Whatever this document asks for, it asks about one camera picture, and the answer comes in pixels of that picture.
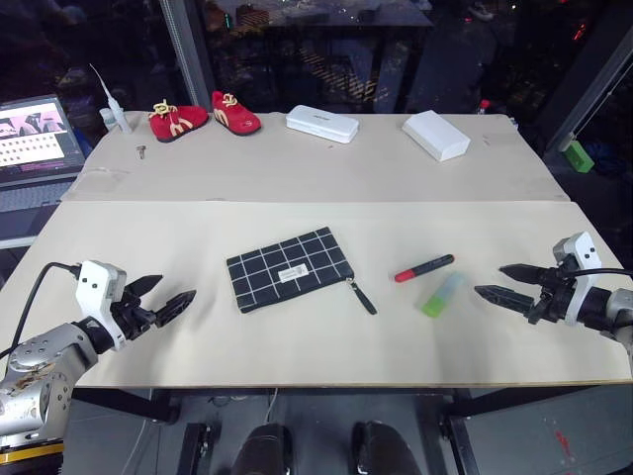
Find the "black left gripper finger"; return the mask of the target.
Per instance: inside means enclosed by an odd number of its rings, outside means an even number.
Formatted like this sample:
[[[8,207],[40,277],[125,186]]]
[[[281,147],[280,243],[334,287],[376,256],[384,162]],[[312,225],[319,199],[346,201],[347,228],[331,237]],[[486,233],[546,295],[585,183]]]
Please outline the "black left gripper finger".
[[[139,300],[142,296],[149,293],[162,278],[163,276],[160,274],[140,277],[125,287],[125,297],[128,300]]]
[[[155,326],[163,328],[179,317],[190,306],[196,294],[196,290],[190,290],[182,292],[167,301],[161,309],[155,312]]]

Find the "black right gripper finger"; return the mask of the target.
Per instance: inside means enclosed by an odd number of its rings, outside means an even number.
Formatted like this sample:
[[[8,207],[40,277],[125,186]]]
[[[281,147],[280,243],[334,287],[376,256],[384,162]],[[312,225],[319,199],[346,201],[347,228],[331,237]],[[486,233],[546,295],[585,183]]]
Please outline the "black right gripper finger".
[[[546,269],[529,264],[510,264],[500,267],[498,271],[515,281],[539,285]]]
[[[496,306],[525,315],[534,306],[534,299],[530,296],[519,294],[511,289],[497,285],[480,285],[474,287],[475,292]]]

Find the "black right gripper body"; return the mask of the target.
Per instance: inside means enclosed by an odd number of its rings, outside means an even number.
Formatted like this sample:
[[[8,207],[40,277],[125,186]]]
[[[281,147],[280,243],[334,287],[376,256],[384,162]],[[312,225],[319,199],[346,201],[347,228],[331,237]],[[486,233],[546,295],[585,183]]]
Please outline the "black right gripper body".
[[[575,293],[576,278],[559,269],[548,268],[537,272],[536,283],[541,286],[540,300],[527,312],[528,323],[563,320]]]

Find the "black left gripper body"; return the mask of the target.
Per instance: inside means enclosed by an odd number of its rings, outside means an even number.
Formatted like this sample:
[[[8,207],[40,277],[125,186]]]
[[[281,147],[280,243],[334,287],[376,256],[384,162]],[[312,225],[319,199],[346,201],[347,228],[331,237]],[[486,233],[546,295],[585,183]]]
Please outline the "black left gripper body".
[[[110,306],[112,317],[126,340],[137,339],[151,327],[161,327],[158,314],[141,306],[141,296],[145,293],[147,290],[138,289],[135,285],[127,285],[121,300]]]

